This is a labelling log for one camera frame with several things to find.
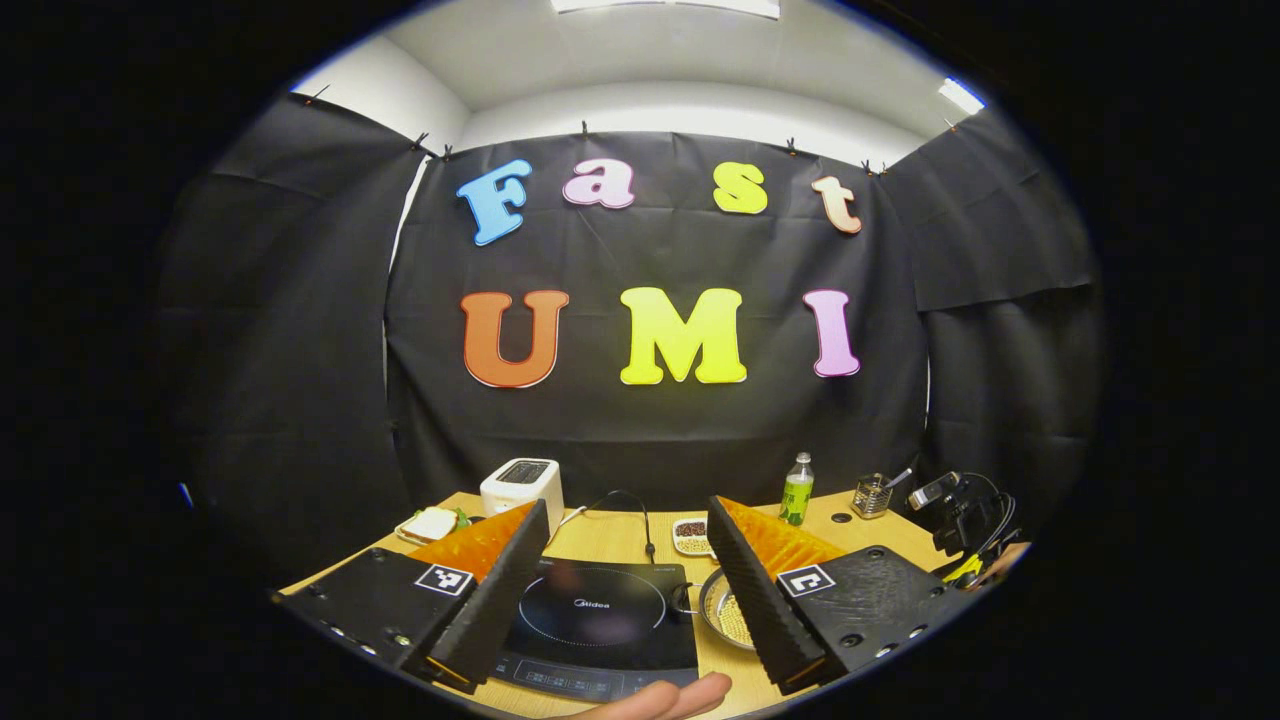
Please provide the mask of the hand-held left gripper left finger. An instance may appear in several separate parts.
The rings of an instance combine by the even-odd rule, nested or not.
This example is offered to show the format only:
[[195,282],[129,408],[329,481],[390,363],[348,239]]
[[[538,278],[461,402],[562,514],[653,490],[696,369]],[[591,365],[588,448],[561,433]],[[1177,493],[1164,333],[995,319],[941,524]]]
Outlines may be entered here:
[[412,553],[370,547],[274,605],[389,673],[474,693],[549,541],[538,498]]

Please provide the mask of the black induction cooktop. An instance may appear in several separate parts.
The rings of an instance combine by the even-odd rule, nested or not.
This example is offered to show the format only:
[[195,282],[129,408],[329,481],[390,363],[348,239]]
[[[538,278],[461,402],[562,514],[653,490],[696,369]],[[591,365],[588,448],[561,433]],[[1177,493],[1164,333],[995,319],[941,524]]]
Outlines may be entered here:
[[544,557],[492,675],[591,703],[686,687],[700,676],[690,588],[678,564]]

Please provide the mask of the white toaster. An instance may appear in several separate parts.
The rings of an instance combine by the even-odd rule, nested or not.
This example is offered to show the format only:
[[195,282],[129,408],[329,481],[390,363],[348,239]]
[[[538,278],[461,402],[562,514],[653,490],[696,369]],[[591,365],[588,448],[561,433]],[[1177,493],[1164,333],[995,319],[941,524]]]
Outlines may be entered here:
[[556,460],[513,457],[480,484],[480,497],[486,518],[544,500],[552,539],[564,518],[561,465]]

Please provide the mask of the green drink bottle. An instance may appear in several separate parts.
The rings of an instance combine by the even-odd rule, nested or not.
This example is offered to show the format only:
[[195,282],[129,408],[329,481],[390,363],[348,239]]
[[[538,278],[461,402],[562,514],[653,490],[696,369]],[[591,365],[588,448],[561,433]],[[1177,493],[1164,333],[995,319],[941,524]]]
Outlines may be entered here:
[[804,523],[815,479],[812,455],[797,454],[795,464],[785,477],[783,496],[780,502],[780,518],[791,527],[800,527]]

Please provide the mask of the stainless steel pot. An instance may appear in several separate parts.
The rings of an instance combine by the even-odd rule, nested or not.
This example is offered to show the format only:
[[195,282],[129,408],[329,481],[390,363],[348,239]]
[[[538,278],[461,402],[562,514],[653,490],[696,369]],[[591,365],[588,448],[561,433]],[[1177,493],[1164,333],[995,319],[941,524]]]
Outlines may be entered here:
[[723,637],[716,618],[719,601],[730,593],[733,594],[733,591],[730,587],[727,575],[723,570],[717,569],[703,583],[685,582],[677,584],[669,592],[669,602],[675,611],[700,618],[710,628],[710,632],[726,644],[739,650],[748,650]]

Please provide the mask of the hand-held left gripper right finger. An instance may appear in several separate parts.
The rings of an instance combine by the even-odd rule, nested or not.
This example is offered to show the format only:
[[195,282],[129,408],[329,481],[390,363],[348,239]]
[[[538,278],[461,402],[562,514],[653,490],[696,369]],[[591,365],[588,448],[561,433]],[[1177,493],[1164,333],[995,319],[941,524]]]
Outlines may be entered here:
[[707,529],[782,694],[865,675],[977,602],[883,544],[845,551],[726,497],[710,497]]

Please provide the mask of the heap of soybeans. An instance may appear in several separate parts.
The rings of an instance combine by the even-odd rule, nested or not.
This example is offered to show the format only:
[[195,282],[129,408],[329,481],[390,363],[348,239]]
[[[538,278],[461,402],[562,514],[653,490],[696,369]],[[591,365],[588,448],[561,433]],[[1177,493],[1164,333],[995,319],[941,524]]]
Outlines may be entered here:
[[719,623],[719,632],[728,641],[735,644],[742,646],[744,648],[753,650],[753,637],[748,628],[742,610],[739,606],[739,598],[736,594],[726,594],[717,606],[717,615]]

